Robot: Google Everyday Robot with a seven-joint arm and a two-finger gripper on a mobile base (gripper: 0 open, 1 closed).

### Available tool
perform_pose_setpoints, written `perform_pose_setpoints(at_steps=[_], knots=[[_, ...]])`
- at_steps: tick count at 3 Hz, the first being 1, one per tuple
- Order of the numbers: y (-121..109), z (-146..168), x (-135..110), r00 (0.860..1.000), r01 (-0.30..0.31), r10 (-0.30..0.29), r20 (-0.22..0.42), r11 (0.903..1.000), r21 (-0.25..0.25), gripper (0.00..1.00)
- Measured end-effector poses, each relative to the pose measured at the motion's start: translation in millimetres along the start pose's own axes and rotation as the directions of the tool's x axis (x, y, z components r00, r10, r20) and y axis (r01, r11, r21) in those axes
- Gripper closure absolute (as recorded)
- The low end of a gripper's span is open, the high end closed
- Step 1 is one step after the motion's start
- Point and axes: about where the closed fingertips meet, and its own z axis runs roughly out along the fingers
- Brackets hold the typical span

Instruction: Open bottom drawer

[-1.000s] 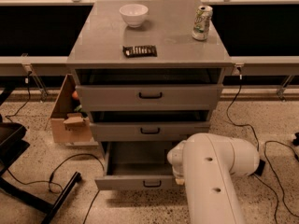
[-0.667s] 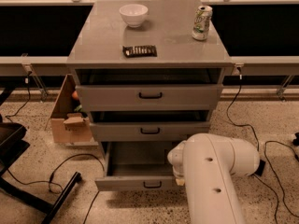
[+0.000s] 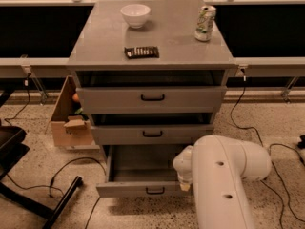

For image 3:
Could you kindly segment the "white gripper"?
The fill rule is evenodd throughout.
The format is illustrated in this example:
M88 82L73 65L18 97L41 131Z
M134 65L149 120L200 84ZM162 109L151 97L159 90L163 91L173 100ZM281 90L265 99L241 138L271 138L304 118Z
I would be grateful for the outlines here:
M188 192L191 189L191 185L193 183L192 174L191 173L178 173L178 180L181 183L180 188L184 192Z

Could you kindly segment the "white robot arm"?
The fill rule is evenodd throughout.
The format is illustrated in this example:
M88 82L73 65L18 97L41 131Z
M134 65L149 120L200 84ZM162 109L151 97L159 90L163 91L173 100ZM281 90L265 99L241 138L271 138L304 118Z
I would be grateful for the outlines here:
M260 181L271 171L262 146L206 135L173 160L180 188L193 190L199 229L255 229L242 181Z

